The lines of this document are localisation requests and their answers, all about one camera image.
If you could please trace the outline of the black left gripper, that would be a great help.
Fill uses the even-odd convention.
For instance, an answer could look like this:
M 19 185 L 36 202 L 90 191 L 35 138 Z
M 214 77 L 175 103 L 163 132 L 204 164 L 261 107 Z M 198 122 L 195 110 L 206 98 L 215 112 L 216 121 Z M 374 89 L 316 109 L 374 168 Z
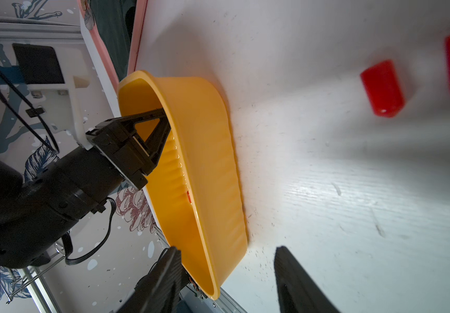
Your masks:
M 136 125 L 159 119 L 143 141 Z M 119 171 L 131 186 L 140 190 L 147 185 L 166 144 L 171 126 L 163 109 L 106 120 L 86 132 L 87 139 Z

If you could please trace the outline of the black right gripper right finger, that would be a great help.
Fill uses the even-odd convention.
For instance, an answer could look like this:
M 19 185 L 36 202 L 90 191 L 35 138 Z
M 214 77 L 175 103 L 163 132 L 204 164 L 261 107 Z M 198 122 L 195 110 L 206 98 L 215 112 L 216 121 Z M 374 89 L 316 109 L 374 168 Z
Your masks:
M 287 247 L 276 248 L 274 270 L 280 312 L 339 312 Z

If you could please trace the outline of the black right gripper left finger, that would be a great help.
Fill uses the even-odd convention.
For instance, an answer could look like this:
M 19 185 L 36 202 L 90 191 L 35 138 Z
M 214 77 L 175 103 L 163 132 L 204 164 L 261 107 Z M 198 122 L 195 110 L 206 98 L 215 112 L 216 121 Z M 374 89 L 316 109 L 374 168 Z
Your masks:
M 176 312 L 179 292 L 183 288 L 181 251 L 166 250 L 150 273 L 136 285 L 134 293 L 119 312 Z

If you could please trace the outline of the yellow plastic storage box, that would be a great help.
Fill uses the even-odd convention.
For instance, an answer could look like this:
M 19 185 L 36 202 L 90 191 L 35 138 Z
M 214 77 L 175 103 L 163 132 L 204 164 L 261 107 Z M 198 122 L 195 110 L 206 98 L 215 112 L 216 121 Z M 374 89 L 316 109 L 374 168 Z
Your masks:
M 203 78 L 157 78 L 142 70 L 119 83 L 117 96 L 123 116 L 166 113 L 171 131 L 146 189 L 166 241 L 181 251 L 201 291 L 217 299 L 248 246 L 226 105 Z

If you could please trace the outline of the red sleeve one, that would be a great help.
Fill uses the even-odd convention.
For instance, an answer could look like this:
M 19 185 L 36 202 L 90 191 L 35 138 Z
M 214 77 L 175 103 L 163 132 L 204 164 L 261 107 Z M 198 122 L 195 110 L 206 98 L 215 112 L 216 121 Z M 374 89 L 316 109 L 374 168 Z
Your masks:
M 392 60 L 387 59 L 360 74 L 363 87 L 376 116 L 393 118 L 406 104 Z

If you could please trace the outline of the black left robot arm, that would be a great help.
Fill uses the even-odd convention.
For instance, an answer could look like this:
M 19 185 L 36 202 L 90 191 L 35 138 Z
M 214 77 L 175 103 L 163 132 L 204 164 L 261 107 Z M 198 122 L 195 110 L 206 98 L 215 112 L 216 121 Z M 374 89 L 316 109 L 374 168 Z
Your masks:
M 89 213 L 103 212 L 127 181 L 147 184 L 170 132 L 164 110 L 109 119 L 33 180 L 0 161 L 0 269 L 30 265 Z

